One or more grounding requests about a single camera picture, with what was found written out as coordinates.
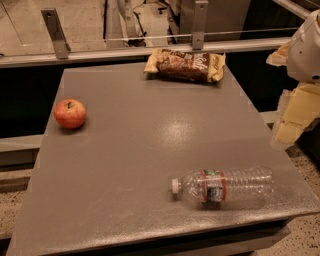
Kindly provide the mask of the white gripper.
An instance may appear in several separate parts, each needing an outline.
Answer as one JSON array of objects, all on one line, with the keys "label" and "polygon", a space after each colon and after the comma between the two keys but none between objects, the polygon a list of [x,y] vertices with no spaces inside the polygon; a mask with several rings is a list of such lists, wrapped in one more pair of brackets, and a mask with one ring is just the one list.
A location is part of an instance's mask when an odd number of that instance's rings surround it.
[{"label": "white gripper", "polygon": [[293,90],[284,90],[280,96],[278,117],[272,128],[270,144],[287,149],[306,128],[320,116],[320,10],[313,11],[290,42],[270,54],[266,63],[280,67],[287,65],[289,77],[299,83]]}]

